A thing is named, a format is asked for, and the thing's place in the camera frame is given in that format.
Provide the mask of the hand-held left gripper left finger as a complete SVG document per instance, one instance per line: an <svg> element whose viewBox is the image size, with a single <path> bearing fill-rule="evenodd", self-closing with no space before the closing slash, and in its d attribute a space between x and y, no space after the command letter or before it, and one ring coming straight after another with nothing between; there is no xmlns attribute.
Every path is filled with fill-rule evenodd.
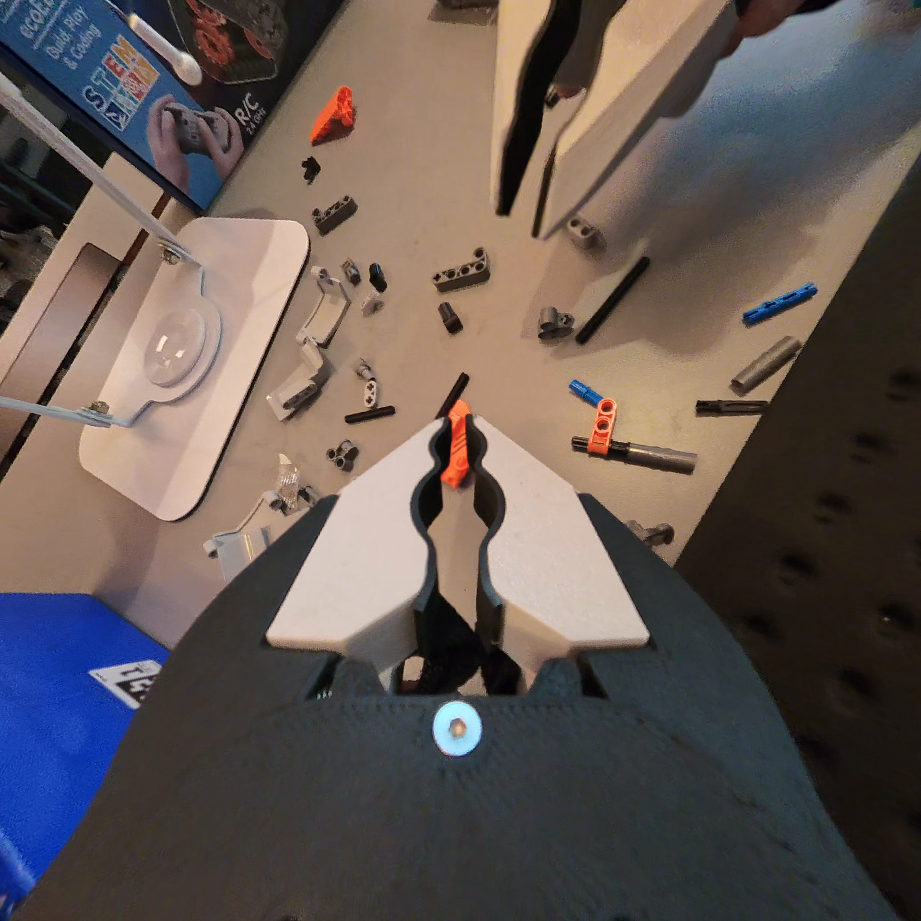
<svg viewBox="0 0 921 921"><path fill-rule="evenodd" d="M339 491L266 633L379 672L423 649L437 600L429 529L442 511L451 426L437 419Z"/></svg>

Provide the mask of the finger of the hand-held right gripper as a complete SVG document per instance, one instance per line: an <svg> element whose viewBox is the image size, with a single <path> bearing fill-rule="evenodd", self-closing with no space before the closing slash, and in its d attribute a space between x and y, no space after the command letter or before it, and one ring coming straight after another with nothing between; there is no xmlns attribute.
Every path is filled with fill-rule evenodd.
<svg viewBox="0 0 921 921"><path fill-rule="evenodd" d="M610 19L596 71L557 135L532 235L567 224L661 120L693 105L738 15L730 1L625 2Z"/></svg>
<svg viewBox="0 0 921 921"><path fill-rule="evenodd" d="M497 10L491 204L509 216L543 128L545 96L575 42L581 1L502 1Z"/></svg>

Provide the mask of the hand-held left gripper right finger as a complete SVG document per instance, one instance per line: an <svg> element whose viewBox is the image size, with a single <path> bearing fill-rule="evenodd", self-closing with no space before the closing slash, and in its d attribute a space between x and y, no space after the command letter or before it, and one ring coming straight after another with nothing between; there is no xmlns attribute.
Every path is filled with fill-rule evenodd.
<svg viewBox="0 0 921 921"><path fill-rule="evenodd" d="M482 417L466 420L478 550L476 632L525 670L650 639L577 490Z"/></svg>

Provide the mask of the grey tube connector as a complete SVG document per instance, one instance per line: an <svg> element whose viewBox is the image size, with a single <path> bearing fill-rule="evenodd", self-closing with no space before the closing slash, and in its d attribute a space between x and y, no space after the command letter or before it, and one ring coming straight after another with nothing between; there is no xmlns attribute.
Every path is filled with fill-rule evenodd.
<svg viewBox="0 0 921 921"><path fill-rule="evenodd" d="M802 347L803 342L795 337L781 338L731 378L731 389L739 395L751 392L793 361Z"/></svg>
<svg viewBox="0 0 921 921"><path fill-rule="evenodd" d="M692 474L697 467L695 453L630 442L626 445L626 462L649 469Z"/></svg>

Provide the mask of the orange two-hole beam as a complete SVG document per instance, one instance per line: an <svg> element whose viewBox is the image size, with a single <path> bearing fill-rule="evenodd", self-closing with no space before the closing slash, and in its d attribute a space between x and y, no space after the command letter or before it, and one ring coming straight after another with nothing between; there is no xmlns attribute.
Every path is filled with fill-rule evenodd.
<svg viewBox="0 0 921 921"><path fill-rule="evenodd" d="M587 442L587 453L607 456L613 441L617 417L617 403L610 398L601 399L596 406L596 416Z"/></svg>

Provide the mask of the orange wedge plate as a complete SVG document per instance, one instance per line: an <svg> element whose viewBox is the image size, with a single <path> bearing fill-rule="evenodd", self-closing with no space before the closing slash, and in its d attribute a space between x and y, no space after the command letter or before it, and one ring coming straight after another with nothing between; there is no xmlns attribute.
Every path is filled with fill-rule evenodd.
<svg viewBox="0 0 921 921"><path fill-rule="evenodd" d="M467 446L467 419L470 413L468 404L458 399L448 414L451 422L450 454L448 466L443 471L441 479L453 489L459 489L464 484L470 471Z"/></svg>

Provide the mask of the orange brick with holes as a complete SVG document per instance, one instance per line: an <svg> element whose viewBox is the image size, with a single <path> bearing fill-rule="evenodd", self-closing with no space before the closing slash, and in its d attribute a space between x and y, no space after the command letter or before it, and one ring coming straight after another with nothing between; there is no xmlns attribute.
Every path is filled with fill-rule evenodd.
<svg viewBox="0 0 921 921"><path fill-rule="evenodd" d="M309 134L312 146L339 140L353 131L354 97L351 87L340 86L323 107Z"/></svg>

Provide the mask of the grey block panel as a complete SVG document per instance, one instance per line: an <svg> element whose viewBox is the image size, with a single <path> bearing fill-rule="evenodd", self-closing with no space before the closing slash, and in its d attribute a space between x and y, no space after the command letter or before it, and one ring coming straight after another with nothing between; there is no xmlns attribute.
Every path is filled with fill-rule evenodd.
<svg viewBox="0 0 921 921"><path fill-rule="evenodd" d="M326 352L313 337L307 336L300 347L300 364L266 396L277 420L289 419L304 403L316 397L330 374L331 364Z"/></svg>

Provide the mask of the grey angled liftarm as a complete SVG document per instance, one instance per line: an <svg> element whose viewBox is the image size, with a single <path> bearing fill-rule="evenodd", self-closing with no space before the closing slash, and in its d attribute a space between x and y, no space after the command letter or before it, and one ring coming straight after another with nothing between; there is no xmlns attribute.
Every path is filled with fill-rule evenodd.
<svg viewBox="0 0 921 921"><path fill-rule="evenodd" d="M439 293L445 294L486 283L490 278L490 257L485 248L478 247L467 262L435 272L432 283Z"/></svg>

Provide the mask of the dark grey beam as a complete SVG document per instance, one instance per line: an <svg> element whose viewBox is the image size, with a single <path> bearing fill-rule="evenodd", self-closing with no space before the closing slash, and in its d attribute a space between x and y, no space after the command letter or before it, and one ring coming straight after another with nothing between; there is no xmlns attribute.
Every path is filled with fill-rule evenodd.
<svg viewBox="0 0 921 921"><path fill-rule="evenodd" d="M357 209L357 202L350 195L344 195L324 209L314 208L311 219L318 235L327 236L353 216Z"/></svg>

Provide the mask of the long blue pin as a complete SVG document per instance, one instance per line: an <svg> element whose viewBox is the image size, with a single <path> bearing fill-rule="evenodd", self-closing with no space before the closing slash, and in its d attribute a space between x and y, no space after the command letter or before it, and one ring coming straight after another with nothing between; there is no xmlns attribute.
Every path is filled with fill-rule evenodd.
<svg viewBox="0 0 921 921"><path fill-rule="evenodd" d="M746 327L753 327L754 325L763 323L768 319L772 319L784 313L790 308L811 300L818 293L819 289L815 283L807 283L787 293L773 297L745 311L742 316L743 325Z"/></svg>

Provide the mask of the black studded mat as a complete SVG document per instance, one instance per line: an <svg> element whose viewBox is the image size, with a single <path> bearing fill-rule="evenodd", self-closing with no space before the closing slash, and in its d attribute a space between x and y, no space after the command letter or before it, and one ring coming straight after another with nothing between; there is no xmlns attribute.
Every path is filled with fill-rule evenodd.
<svg viewBox="0 0 921 921"><path fill-rule="evenodd" d="M901 919L920 909L919 232L915 163L676 565Z"/></svg>

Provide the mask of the blue storage bin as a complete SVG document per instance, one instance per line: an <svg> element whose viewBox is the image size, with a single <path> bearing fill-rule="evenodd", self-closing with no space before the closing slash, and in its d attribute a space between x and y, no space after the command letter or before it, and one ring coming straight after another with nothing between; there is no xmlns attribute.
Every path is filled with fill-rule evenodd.
<svg viewBox="0 0 921 921"><path fill-rule="evenodd" d="M2 919L74 834L168 656L90 595L1 595Z"/></svg>

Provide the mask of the blue toy box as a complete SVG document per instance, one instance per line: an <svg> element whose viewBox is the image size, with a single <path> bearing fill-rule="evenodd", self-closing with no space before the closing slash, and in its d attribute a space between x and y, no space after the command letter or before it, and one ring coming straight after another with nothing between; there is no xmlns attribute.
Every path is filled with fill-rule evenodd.
<svg viewBox="0 0 921 921"><path fill-rule="evenodd" d="M340 1L4 1L2 59L195 213Z"/></svg>

